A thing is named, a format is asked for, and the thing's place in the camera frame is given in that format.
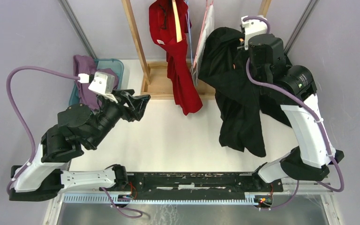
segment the cable clip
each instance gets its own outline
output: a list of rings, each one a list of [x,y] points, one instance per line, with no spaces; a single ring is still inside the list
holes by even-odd
[[[323,118],[320,118],[318,121],[314,120],[315,123],[322,123],[323,122]]]

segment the teal bin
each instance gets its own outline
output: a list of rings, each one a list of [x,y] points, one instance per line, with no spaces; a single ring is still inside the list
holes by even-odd
[[[116,73],[116,75],[119,78],[118,82],[118,89],[120,89],[120,86],[122,84],[122,76],[123,76],[123,63],[116,59],[96,59],[94,62],[97,65],[97,69],[111,69]],[[78,104],[79,103],[79,96],[78,96],[78,88],[74,84],[74,87],[71,92],[71,96],[69,98],[69,105]]]

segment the wooden clothes rack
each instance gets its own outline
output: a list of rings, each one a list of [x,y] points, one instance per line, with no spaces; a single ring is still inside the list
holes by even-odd
[[[265,17],[270,3],[271,0],[262,0],[258,15]],[[146,61],[130,0],[122,0],[122,5],[143,70],[141,94],[149,94],[153,99],[173,99],[172,82],[167,78],[167,62]],[[196,89],[201,99],[214,99],[215,89],[205,82],[199,81]]]

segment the black garment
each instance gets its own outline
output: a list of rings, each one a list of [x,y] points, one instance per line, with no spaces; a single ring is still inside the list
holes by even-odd
[[[265,157],[260,109],[276,120],[290,125],[280,106],[260,96],[260,87],[246,76],[248,51],[238,51],[240,31],[221,27],[206,40],[199,79],[216,89],[216,102],[223,125],[220,130],[221,146],[238,151],[247,148],[252,154]]]

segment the purple towel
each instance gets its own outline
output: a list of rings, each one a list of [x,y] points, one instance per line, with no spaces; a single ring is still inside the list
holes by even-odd
[[[97,66],[94,60],[90,56],[85,55],[74,55],[74,76],[78,76],[78,74],[94,74],[95,72],[104,72],[108,74],[112,74],[115,77],[114,81],[114,89],[117,89],[119,78],[111,69],[99,69],[97,70]],[[91,109],[98,109],[97,104],[97,96],[94,92],[89,90],[88,83],[79,83],[75,82],[78,88],[78,96],[80,99],[80,103],[88,105]]]

